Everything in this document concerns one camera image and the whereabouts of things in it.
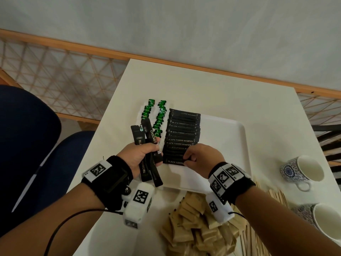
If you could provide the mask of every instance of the blue floral pattern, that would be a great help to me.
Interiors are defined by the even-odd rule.
[[[299,217],[301,217],[302,219],[304,219],[305,221],[309,222],[309,224],[313,225],[314,227],[316,227],[318,229],[318,226],[315,222],[315,218],[314,218],[314,207],[317,205],[317,203],[315,204],[303,204],[300,206],[296,206],[294,208],[292,208],[291,210],[298,215]]]
[[[298,157],[289,160],[280,167],[283,178],[288,182],[306,182],[309,179],[302,173],[297,163]]]

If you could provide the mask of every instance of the wristband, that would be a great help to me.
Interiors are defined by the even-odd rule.
[[[122,193],[133,180],[130,167],[118,156],[100,161],[82,176],[82,183],[89,186],[109,210],[121,209]]]
[[[235,204],[236,198],[247,191],[255,183],[251,177],[235,164],[220,162],[213,167],[208,175],[210,187],[225,205]]]

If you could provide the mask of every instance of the person's right arm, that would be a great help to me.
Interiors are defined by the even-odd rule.
[[[203,144],[190,146],[183,158],[185,166],[204,178],[225,161],[218,150]],[[272,256],[341,255],[341,247],[255,186],[237,196],[236,206]]]

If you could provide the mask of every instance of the mug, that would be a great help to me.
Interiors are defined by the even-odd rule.
[[[301,155],[289,160],[286,164],[280,167],[281,174],[284,180],[293,182],[301,191],[309,191],[311,189],[310,181],[322,181],[324,172],[322,166],[307,155]],[[300,187],[301,183],[307,183],[308,189]]]
[[[341,216],[332,207],[315,203],[296,206],[291,210],[330,239],[341,239]]]

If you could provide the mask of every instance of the hand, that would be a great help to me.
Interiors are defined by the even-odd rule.
[[[156,137],[156,141],[159,143],[160,138]],[[136,178],[140,174],[139,163],[143,160],[145,155],[150,152],[159,150],[159,145],[147,143],[143,145],[135,145],[135,143],[128,144],[121,152],[117,154],[118,157],[123,159],[131,169],[133,177]]]
[[[225,162],[224,156],[213,147],[204,144],[190,146],[183,155],[183,164],[204,178],[208,179],[210,171],[220,162]]]

